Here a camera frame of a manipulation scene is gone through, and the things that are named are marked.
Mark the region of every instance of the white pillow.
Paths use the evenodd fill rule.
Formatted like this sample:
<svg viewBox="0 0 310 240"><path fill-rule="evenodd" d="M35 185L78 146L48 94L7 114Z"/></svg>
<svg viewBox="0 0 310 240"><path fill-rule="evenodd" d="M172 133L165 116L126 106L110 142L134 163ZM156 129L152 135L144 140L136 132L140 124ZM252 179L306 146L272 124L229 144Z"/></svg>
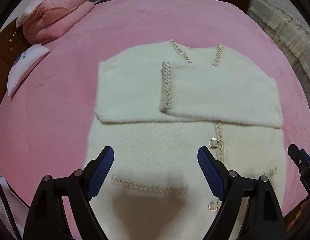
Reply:
<svg viewBox="0 0 310 240"><path fill-rule="evenodd" d="M48 53L48 48L35 44L16 59L8 74L7 93L9 97Z"/></svg>

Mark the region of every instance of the braided trim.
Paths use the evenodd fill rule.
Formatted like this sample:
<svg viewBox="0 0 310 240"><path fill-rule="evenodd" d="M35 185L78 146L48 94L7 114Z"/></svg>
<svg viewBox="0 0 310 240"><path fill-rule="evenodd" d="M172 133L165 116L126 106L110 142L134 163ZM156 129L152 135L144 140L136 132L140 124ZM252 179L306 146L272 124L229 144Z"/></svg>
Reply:
<svg viewBox="0 0 310 240"><path fill-rule="evenodd" d="M189 57L186 56L185 52L180 49L180 47L176 44L176 42L173 39L171 39L169 41L173 45L173 47L177 50L177 52L182 55L182 57L185 59L185 61L187 63L191 63L191 60L189 59Z"/></svg>
<svg viewBox="0 0 310 240"><path fill-rule="evenodd" d="M246 178L249 178L249 179L258 179L260 176L266 176L266 177L272 177L274 176L275 174L277 173L277 167L267 171L267 172L264 172L264 173L259 173L259 174L248 174L248 175L245 175L244 177Z"/></svg>
<svg viewBox="0 0 310 240"><path fill-rule="evenodd" d="M163 75L164 75L164 91L163 91L163 104L161 110L167 113L172 104L171 95L171 68L168 62L163 62Z"/></svg>
<svg viewBox="0 0 310 240"><path fill-rule="evenodd" d="M221 63L223 50L224 50L224 45L218 44L215 60L214 60L214 63L213 63L213 65L215 67L218 67L219 64Z"/></svg>
<svg viewBox="0 0 310 240"><path fill-rule="evenodd" d="M141 191L147 192L156 192L162 194L184 194L187 191L186 186L181 187L173 187L173 186L156 186L156 185L144 185L129 182L128 180L124 180L121 178L112 177L112 183L115 185L124 186L127 188L137 189Z"/></svg>
<svg viewBox="0 0 310 240"><path fill-rule="evenodd" d="M219 146L216 150L216 157L217 160L223 162L224 161L224 136L223 136L223 130L222 130L222 124L220 122L215 123L215 130L217 139L219 140Z"/></svg>

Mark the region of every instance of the wooden headboard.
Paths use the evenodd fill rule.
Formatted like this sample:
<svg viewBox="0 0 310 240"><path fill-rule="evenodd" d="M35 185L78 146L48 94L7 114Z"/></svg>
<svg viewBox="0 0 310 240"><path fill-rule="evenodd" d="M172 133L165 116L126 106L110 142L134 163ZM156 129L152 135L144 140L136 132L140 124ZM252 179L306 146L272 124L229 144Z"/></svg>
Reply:
<svg viewBox="0 0 310 240"><path fill-rule="evenodd" d="M31 45L21 28L16 29L15 20L0 33L0 103L7 91L8 73L17 57Z"/></svg>

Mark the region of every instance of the white cardigan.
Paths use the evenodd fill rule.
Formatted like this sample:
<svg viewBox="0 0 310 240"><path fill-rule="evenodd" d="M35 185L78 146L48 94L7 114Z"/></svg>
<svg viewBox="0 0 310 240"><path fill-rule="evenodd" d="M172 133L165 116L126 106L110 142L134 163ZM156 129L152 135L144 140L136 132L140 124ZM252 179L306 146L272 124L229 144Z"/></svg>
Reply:
<svg viewBox="0 0 310 240"><path fill-rule="evenodd" d="M163 62L170 64L169 86ZM242 176L268 176L283 201L287 160L276 83L226 46L165 41L101 62L95 114L85 165L106 145L114 149L114 164L90 202L110 240L204 237L220 202L197 163L201 146ZM209 147L212 138L217 149ZM243 204L231 239L245 210Z"/></svg>

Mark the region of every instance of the button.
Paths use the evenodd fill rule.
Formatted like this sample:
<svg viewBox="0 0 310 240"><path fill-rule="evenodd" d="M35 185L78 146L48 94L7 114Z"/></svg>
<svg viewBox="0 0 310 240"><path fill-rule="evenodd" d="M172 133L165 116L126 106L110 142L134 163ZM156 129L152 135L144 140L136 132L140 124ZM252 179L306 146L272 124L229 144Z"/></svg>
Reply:
<svg viewBox="0 0 310 240"><path fill-rule="evenodd" d="M213 201L213 202L211 202L210 204L209 204L209 206L208 206L208 210L210 211L210 212L216 212L217 210L218 210L218 207L219 205L218 205L218 202L217 201Z"/></svg>
<svg viewBox="0 0 310 240"><path fill-rule="evenodd" d="M215 137L213 137L210 141L209 141L209 147L212 149L217 149L217 147L219 146L219 140Z"/></svg>

